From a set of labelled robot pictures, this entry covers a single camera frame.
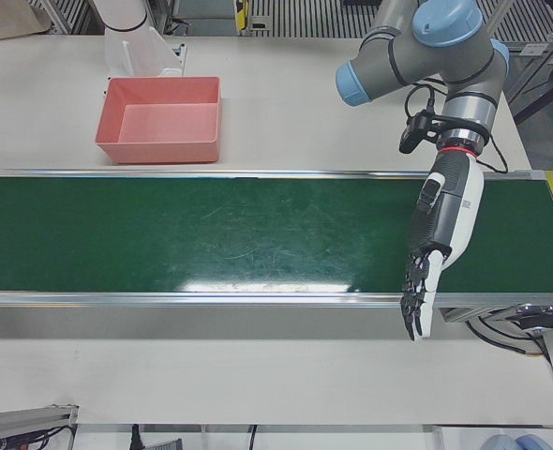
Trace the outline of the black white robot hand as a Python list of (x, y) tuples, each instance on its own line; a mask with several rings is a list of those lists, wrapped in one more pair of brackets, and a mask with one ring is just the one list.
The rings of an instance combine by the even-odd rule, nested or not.
[(459, 147), (440, 150), (411, 216), (400, 300), (411, 340), (430, 336), (441, 273), (465, 252), (483, 189), (484, 175), (473, 153)]

